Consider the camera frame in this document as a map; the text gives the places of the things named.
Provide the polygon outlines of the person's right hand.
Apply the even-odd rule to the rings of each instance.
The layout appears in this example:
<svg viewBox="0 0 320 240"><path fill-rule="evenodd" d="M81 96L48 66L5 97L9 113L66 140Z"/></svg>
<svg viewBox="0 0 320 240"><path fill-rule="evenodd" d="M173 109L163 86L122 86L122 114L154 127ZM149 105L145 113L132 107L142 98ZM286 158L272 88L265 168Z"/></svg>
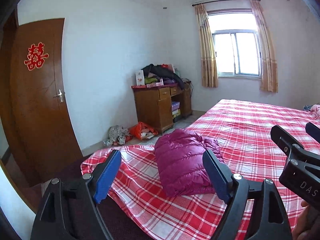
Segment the person's right hand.
<svg viewBox="0 0 320 240"><path fill-rule="evenodd" d="M312 227L308 229L307 222L310 206L304 200L301 202L301 206L304 208L304 210L297 218L296 226L292 231L292 239L319 239L319 217L315 220Z"/></svg>

